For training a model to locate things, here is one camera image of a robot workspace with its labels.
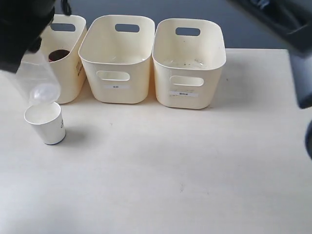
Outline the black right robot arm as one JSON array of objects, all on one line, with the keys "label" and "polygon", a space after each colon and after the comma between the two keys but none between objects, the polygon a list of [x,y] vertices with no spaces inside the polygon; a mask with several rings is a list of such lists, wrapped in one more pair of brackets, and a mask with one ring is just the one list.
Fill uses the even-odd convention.
[{"label": "black right robot arm", "polygon": [[[15,75],[25,54],[36,53],[52,23],[54,0],[0,2],[0,70]],[[298,106],[312,106],[312,3],[309,0],[231,0],[229,4],[282,40],[290,62]]]}]

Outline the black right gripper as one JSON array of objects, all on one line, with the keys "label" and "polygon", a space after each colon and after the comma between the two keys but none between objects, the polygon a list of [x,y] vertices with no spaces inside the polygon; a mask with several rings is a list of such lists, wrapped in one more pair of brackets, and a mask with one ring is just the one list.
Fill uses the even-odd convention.
[{"label": "black right gripper", "polygon": [[56,0],[0,2],[0,69],[16,73],[25,54],[36,53],[55,15]]}]

